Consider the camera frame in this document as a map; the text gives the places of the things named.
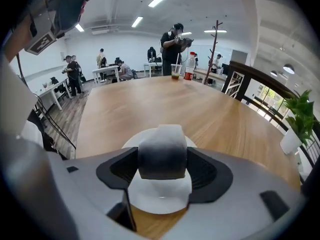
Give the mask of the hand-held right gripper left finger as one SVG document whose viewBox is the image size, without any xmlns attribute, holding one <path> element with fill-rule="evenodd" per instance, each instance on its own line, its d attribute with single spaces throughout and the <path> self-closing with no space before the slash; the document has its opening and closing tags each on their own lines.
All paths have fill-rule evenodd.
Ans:
<svg viewBox="0 0 320 240">
<path fill-rule="evenodd" d="M 124 198 L 124 190 L 111 189 L 96 175 L 97 167 L 126 149 L 91 157 L 62 160 L 47 154 L 55 185 L 77 229 L 80 240 L 138 240 L 140 236 L 118 224 L 107 213 Z"/>
</svg>

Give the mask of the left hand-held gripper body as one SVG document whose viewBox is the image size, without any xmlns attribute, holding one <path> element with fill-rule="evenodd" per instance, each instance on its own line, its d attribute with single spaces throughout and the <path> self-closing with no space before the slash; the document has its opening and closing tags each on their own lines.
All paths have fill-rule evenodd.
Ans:
<svg viewBox="0 0 320 240">
<path fill-rule="evenodd" d="M 24 50 L 39 55 L 76 27 L 89 0 L 29 0 L 24 15 L 30 16 L 31 40 Z"/>
</svg>

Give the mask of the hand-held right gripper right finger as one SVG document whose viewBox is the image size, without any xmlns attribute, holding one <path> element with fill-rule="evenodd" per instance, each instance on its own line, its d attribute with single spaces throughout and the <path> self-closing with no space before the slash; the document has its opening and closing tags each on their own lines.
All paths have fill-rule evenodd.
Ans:
<svg viewBox="0 0 320 240">
<path fill-rule="evenodd" d="M 301 210 L 306 199 L 265 167 L 232 155 L 205 150 L 233 173 L 227 192 L 212 203 L 190 204 L 185 215 L 164 234 L 164 240 L 273 240 Z M 289 210 L 274 220 L 260 193 L 276 192 Z"/>
</svg>

